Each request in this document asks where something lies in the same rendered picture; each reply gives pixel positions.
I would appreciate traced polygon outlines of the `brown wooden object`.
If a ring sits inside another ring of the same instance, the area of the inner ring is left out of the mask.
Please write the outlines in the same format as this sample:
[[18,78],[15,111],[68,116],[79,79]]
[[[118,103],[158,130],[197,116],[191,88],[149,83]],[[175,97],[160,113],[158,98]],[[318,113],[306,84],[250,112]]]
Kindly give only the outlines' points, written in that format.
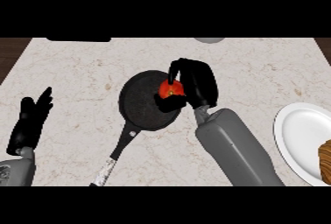
[[331,185],[331,140],[318,148],[319,170],[324,182]]

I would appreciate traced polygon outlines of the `grey round object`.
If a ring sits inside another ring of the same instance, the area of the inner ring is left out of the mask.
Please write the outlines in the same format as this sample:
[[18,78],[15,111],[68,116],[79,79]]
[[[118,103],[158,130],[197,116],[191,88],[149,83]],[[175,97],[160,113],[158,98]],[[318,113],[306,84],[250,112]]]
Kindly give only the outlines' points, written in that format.
[[225,38],[195,38],[204,44],[216,44],[225,40]]

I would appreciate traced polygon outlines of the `black frying pan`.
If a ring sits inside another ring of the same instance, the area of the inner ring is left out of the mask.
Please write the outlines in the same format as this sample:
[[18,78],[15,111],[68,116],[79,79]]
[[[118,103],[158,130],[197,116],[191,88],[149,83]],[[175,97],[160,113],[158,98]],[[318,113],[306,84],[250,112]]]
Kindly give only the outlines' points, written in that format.
[[142,130],[164,129],[176,120],[180,110],[163,113],[155,103],[154,95],[158,93],[161,83],[169,75],[158,70],[138,73],[126,82],[118,95],[118,112],[126,120],[115,150],[110,155],[90,186],[104,186],[120,154]]

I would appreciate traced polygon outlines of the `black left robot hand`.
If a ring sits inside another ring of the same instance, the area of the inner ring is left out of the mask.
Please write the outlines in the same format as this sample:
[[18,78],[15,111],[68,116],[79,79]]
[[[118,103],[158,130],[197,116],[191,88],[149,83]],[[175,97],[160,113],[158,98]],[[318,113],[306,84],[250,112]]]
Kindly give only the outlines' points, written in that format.
[[49,111],[53,108],[52,87],[40,95],[37,101],[31,97],[21,100],[19,118],[12,130],[6,153],[12,156],[19,155],[24,147],[36,148],[43,125],[47,119]]

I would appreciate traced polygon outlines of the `white plate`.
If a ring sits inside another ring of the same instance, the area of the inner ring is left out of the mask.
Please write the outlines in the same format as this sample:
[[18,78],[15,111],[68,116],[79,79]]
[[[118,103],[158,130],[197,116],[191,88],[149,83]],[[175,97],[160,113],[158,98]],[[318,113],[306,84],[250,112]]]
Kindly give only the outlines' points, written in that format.
[[318,148],[331,140],[331,112],[306,102],[282,107],[274,119],[274,140],[291,170],[311,186],[327,186]]

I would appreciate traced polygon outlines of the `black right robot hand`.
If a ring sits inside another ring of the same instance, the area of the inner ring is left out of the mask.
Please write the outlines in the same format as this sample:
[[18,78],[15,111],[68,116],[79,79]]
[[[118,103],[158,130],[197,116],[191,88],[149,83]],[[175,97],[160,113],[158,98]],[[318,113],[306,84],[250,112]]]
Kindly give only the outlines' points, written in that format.
[[197,109],[209,105],[217,105],[219,89],[212,67],[206,62],[179,58],[170,63],[169,78],[172,84],[179,81],[183,86],[183,95],[172,95],[161,99],[160,93],[154,95],[155,103],[163,113],[169,113],[191,104]]

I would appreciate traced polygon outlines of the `black flat appliance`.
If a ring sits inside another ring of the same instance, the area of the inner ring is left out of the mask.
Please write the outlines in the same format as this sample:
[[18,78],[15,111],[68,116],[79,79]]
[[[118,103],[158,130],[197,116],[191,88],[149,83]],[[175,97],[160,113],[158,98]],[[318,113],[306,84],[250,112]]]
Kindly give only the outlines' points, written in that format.
[[58,42],[110,42],[111,38],[61,38],[61,37],[47,37],[50,41],[58,41]]

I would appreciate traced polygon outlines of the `red tomato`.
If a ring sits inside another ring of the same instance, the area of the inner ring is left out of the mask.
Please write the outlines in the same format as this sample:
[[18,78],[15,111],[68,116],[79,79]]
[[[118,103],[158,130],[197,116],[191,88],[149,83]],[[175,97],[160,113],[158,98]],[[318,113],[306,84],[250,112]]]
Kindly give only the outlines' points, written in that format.
[[183,95],[183,86],[182,83],[179,81],[173,81],[173,83],[170,84],[169,81],[166,80],[161,84],[160,84],[160,98],[169,98],[172,95]]

